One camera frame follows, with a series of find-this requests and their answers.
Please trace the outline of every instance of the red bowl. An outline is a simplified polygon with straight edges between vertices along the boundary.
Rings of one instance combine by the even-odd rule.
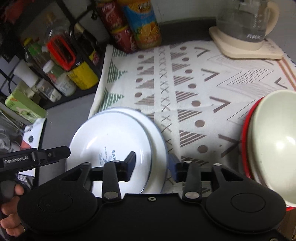
[[[254,179],[252,176],[252,172],[250,171],[250,166],[249,166],[249,162],[248,162],[248,153],[247,153],[247,136],[248,136],[248,128],[249,128],[249,124],[251,121],[251,117],[255,111],[255,109],[257,108],[257,106],[259,105],[259,103],[261,102],[261,100],[264,97],[262,97],[260,100],[258,100],[250,109],[245,121],[244,121],[244,125],[242,127],[242,164],[244,167],[244,172],[246,174],[246,176],[250,179]],[[295,209],[294,207],[287,207],[286,211],[291,211]]]

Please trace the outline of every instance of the white bottle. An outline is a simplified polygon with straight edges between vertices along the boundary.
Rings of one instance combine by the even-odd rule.
[[[44,73],[52,81],[53,85],[65,96],[71,96],[76,91],[76,84],[70,80],[67,73],[52,60],[49,60],[43,67]]]
[[[56,102],[61,99],[62,95],[45,79],[42,79],[36,85],[39,92],[45,95],[51,102]]]

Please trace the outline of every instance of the metal screw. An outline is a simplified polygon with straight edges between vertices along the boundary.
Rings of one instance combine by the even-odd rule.
[[[185,193],[185,197],[187,197],[189,199],[197,199],[200,197],[200,194],[197,192],[187,192],[187,193]]]
[[[148,197],[148,201],[155,202],[156,201],[156,197]]]
[[[104,197],[107,198],[107,199],[115,199],[115,198],[118,198],[118,193],[117,192],[106,192],[104,194]]]

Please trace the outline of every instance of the patterned tablecloth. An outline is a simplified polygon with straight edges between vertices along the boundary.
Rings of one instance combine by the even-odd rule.
[[[168,152],[182,161],[242,171],[238,146],[248,111],[275,90],[296,90],[295,70],[287,55],[280,61],[233,60],[212,41],[130,55],[109,45],[90,117],[109,107],[137,109],[158,125]],[[169,173],[164,192],[182,193],[182,186]],[[209,193],[203,183],[203,195]]]

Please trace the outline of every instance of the green box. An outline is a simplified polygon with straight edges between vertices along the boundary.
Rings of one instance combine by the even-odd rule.
[[[46,117],[46,110],[30,100],[18,88],[8,96],[5,104],[31,123],[34,123],[37,118]]]

